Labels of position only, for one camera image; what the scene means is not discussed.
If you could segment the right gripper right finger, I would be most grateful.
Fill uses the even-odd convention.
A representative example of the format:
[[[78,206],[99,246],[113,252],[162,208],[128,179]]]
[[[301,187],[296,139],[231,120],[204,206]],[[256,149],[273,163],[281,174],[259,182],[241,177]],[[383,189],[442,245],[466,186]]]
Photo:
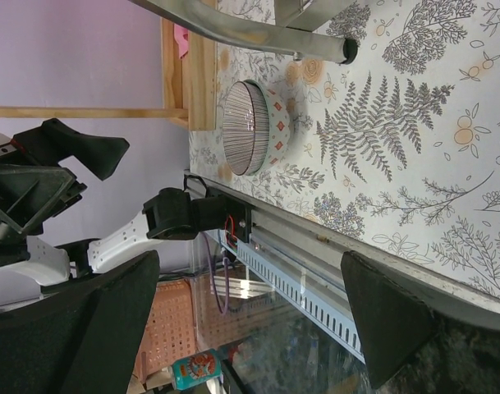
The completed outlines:
[[[382,268],[341,261],[370,386],[380,393],[500,393],[500,313]]]

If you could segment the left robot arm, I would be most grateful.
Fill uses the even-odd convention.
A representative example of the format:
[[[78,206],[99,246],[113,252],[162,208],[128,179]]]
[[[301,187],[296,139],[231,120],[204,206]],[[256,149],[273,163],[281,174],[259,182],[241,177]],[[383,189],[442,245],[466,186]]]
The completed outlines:
[[[86,189],[61,161],[75,158],[105,181],[129,147],[123,138],[83,134],[57,118],[11,138],[0,134],[0,271],[56,286],[107,273],[164,241],[190,241],[223,228],[225,197],[207,192],[192,199],[187,189],[165,188],[103,239],[60,246],[42,241],[44,223],[79,202]]]

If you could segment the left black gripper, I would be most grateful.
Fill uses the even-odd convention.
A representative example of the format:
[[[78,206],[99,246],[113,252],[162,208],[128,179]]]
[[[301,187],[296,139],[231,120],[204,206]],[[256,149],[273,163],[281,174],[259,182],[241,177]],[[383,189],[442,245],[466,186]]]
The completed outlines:
[[[19,166],[18,148],[40,166]],[[127,140],[87,135],[52,118],[13,136],[0,133],[0,245],[16,245],[43,233],[43,223],[81,200],[87,186],[59,163],[76,158],[107,180],[126,151]]]

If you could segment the purple striped bowl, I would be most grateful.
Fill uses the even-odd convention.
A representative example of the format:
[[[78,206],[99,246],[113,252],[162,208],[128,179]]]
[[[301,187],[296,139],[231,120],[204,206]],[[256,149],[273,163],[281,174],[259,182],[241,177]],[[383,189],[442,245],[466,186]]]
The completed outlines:
[[[253,80],[228,90],[222,115],[222,146],[237,176],[253,176],[286,157],[293,132],[291,116],[279,93]]]

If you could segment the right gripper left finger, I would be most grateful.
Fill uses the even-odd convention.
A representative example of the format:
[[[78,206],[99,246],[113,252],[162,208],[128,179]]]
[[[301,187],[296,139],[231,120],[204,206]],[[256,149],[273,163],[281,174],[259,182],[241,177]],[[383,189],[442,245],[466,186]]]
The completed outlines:
[[[158,282],[156,251],[0,314],[0,393],[124,393]]]

